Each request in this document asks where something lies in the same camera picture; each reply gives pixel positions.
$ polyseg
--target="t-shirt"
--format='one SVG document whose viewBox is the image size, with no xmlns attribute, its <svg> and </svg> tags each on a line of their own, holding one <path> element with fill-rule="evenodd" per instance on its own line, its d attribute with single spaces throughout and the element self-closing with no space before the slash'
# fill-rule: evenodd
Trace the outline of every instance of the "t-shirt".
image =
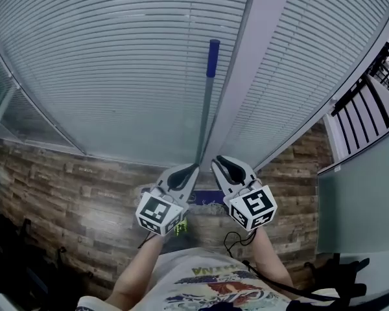
<svg viewBox="0 0 389 311">
<path fill-rule="evenodd" d="M 219 302 L 236 310 L 285 310 L 289 299 L 250 273 L 241 262 L 202 248 L 159 256 L 144 298 L 132 310 L 200 310 Z M 82 297 L 77 311 L 119 311 Z"/>
</svg>

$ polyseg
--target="metal frame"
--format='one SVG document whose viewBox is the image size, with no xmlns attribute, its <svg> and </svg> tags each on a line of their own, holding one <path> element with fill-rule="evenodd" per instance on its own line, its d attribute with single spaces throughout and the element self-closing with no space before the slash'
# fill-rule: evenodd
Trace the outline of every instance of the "metal frame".
<svg viewBox="0 0 389 311">
<path fill-rule="evenodd" d="M 59 134 L 61 135 L 70 145 L 73 147 L 73 153 L 75 153 L 75 149 L 80 153 L 86 154 L 85 150 L 77 144 L 77 142 L 56 122 L 53 121 L 52 117 L 46 110 L 40 105 L 40 102 L 36 97 L 32 94 L 31 91 L 28 90 L 29 94 L 26 91 L 26 86 L 22 86 L 19 80 L 22 78 L 17 74 L 16 70 L 12 68 L 10 60 L 0 52 L 0 62 L 5 69 L 8 77 L 13 81 L 16 86 L 16 91 L 20 91 L 21 94 L 26 98 L 26 100 L 32 105 L 32 107 L 45 119 L 47 123 Z"/>
<path fill-rule="evenodd" d="M 309 128 L 311 128 L 317 121 L 319 121 L 328 111 L 334 106 L 334 101 L 336 98 L 341 98 L 359 79 L 359 77 L 365 72 L 369 67 L 371 62 L 375 59 L 377 54 L 382 49 L 383 45 L 389 38 L 389 16 L 388 19 L 383 21 L 384 25 L 381 30 L 378 30 L 379 35 L 373 40 L 373 44 L 364 56 L 364 58 L 359 62 L 358 66 L 350 73 L 348 78 L 344 83 L 335 91 L 334 94 L 326 101 L 325 104 L 321 105 L 318 111 L 301 127 L 299 127 L 280 147 L 274 150 L 269 156 L 267 156 L 259 165 L 255 167 L 255 171 L 263 168 L 265 165 L 269 164 L 271 160 L 275 159 L 282 151 L 289 147 L 293 142 L 300 138 Z"/>
<path fill-rule="evenodd" d="M 287 0 L 252 0 L 239 47 L 212 127 L 201 170 L 219 154 L 264 58 Z"/>
</svg>

